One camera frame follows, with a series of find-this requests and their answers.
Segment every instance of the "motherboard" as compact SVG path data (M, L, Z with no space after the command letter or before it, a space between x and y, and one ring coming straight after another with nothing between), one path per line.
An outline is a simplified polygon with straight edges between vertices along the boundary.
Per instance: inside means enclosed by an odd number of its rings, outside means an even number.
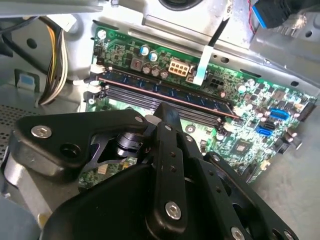
M87 99L86 110L132 108L145 116L167 102L178 110L183 130L200 151L217 152L247 182L266 170L275 154L301 146L296 127L315 108L314 96L228 69L226 62L210 62L197 85L199 62L100 26L92 64L104 67L96 75L101 91Z

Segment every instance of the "black wire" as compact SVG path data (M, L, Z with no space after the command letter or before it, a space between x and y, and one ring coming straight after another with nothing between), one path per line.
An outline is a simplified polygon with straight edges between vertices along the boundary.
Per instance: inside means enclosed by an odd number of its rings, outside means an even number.
M7 27L5 29L1 29L0 30L0 34L7 34L7 33L11 33L12 31L21 29L21 28L29 25L30 23L32 23L34 20L37 20L38 18L39 18L38 16L32 16L29 19L24 20L24 21L22 21L22 22L20 22L20 23L18 23L16 25Z
M171 11L185 11L194 8L203 0L159 0L159 2Z
M224 29L226 28L227 24L229 22L229 18L227 20L223 20L218 29L215 31L214 35L212 36L211 40L208 43L208 46L210 47L214 47L217 40L220 38L222 32L224 31Z
M14 41L8 39L6 35L2 35L3 42L21 58L27 61L35 69L39 70L41 73L48 75L48 71L43 68L42 64L35 60L32 56L26 53L21 47L19 47Z

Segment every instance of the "capacitor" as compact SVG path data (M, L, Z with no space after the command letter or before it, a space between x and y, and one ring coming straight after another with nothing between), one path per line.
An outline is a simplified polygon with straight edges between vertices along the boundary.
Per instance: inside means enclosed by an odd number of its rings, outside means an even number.
M259 108L256 108L254 110L254 113L258 118L262 118L264 116L264 114L262 113L262 111Z
M221 91L219 95L220 95L220 98L225 98L227 94L226 92Z
M263 113L263 115L265 115L266 117L270 116L270 111L268 110L268 108L266 108L265 106L262 107L261 109L261 112Z
M246 82L246 84L248 84L249 87L252 88L252 87L256 84L256 82L255 82L255 80L253 80L253 79L249 79L249 80Z
M142 72L144 73L144 74L150 74L151 73L151 65L150 65L150 63L146 63L146 64L144 64L143 65L143 67L142 67Z
M297 112L297 110L296 109L294 109L294 108L291 108L290 110L289 110L289 113L291 114L291 116L293 117L293 118L298 118L298 117L300 117L300 113L298 113Z
M284 134L284 139L288 142L288 143L291 143L293 140L294 140L294 138L289 134L289 133L285 133Z
M225 135L223 135L222 133L217 133L215 135L215 138L218 140L218 141L222 141L224 138L225 138Z
M238 83L235 87L235 89L238 91L240 94L244 94L247 91L247 88L244 84Z
M154 52L154 51L150 52L150 54L149 54L149 60L150 60L151 62L157 61L157 60L158 60L158 54L157 54L156 52Z
M286 132L287 132L288 134L290 134L291 137L293 137L293 138L295 138L295 137L298 135L298 133L296 132L296 130L295 130L292 126L291 126L291 127L288 127L287 130L286 130Z
M160 76L162 79L167 79L167 77L169 76L169 72L167 69L163 68L160 71Z
M160 75L160 68L158 66L153 66L151 70L151 74L154 77L158 77Z
M140 48L140 54L142 56L148 56L149 54L149 47L147 45L143 45L141 48Z
M246 102L245 104L245 110L250 111L254 108L254 106L250 102Z

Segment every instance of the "blue connector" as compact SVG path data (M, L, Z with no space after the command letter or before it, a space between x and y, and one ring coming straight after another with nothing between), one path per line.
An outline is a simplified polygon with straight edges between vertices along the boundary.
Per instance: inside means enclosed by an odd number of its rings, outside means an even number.
M265 137L270 137L270 136L272 135L272 133L273 133L273 131L268 130L268 129L266 129L266 128L264 128L264 127L261 127L261 126L257 126L256 129L255 129L255 131L256 131L258 134L263 135L263 136L265 136Z
M290 118L290 114L287 113L284 110L277 109L277 108L270 108L270 117L275 118L275 119L280 119L280 120L288 120Z

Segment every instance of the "screw head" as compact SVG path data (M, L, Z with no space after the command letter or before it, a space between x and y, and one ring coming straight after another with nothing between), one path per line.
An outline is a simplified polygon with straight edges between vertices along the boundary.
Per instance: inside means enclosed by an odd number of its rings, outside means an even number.
M104 40L107 37L107 32L103 29L99 30L97 33L99 39Z
M212 157L216 162L220 162L220 158L217 155L213 155Z
M171 128L169 125L165 125L165 128L166 128L167 130L169 130L169 131L172 130L172 128Z
M173 201L169 201L166 203L165 212L170 218L174 220L179 220L181 218L181 210L179 206Z
M236 226L231 228L231 234L235 240L245 240L245 236Z
M144 120L141 118L141 117L139 117L139 116L136 116L135 117L135 120L137 120L139 123L142 123Z
M34 126L31 129L31 134L39 139L47 139L51 137L52 131L47 126L39 125L39 126Z
M294 237L291 236L291 234L288 231L284 231L284 235L286 236L287 239L294 240Z
M186 139L187 139L189 142L192 142L192 141L193 141L192 137L189 136L189 135L186 136Z

